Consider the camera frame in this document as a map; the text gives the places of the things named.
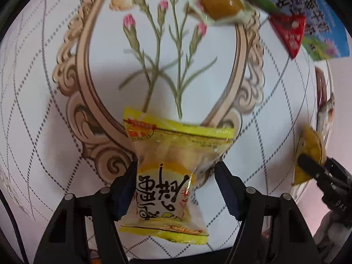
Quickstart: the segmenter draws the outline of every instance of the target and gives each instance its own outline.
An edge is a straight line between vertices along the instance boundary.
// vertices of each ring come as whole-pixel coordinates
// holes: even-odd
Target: yellow snack package
[[[119,231],[172,242],[206,244],[197,177],[229,149],[231,128],[208,128],[124,110],[124,126],[138,158],[136,192]]]

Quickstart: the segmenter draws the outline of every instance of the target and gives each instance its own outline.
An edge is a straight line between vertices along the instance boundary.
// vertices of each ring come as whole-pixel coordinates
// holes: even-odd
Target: pink flower bud
[[[128,29],[130,29],[131,26],[136,26],[136,21],[131,14],[124,16],[124,26]]]
[[[204,23],[198,24],[198,33],[204,36],[207,33],[207,25]]]
[[[167,1],[167,0],[161,0],[161,1],[159,2],[159,7],[160,7],[161,9],[167,10],[167,9],[169,8],[169,3],[168,3],[168,1]]]

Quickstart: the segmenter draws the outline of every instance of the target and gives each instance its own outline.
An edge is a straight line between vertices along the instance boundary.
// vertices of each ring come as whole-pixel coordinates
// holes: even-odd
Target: yellow package edge
[[[205,245],[208,242],[207,235],[190,235],[181,232],[166,231],[162,229],[152,229],[144,227],[121,226],[120,232],[133,233],[141,236],[156,236],[171,242]]]
[[[131,108],[124,108],[124,121],[129,119],[155,125],[158,129],[196,136],[233,140],[235,134],[235,129],[233,128],[211,128],[182,124],[173,120],[148,115]]]

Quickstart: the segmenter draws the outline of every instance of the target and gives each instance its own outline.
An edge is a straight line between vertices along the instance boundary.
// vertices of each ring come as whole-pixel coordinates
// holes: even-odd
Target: screw
[[[292,199],[292,196],[291,196],[290,194],[288,194],[288,193],[282,194],[282,197],[283,197],[285,200],[287,200],[287,201],[289,201],[289,200]]]
[[[256,189],[254,187],[247,187],[246,192],[252,195],[256,193]]]
[[[70,201],[71,199],[73,199],[73,194],[65,195],[65,200]]]
[[[109,188],[109,187],[103,187],[103,188],[100,190],[100,192],[101,192],[102,194],[108,194],[108,193],[110,192],[110,188]]]

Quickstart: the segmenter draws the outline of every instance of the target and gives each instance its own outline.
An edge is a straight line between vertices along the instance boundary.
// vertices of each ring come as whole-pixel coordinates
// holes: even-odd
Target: yellow object
[[[240,0],[200,0],[202,6],[214,20],[236,15],[244,9]]]
[[[316,163],[323,166],[326,162],[325,145],[321,139],[320,133],[314,131],[311,127],[305,126],[303,133],[300,136],[297,152],[296,162],[300,154],[306,153]],[[311,176],[306,174],[296,163],[295,166],[295,180],[294,185],[304,183],[311,179]]]
[[[124,110],[138,158],[136,192],[120,231],[172,242],[207,243],[198,205],[189,201],[196,178],[229,149],[234,129],[191,126]]]

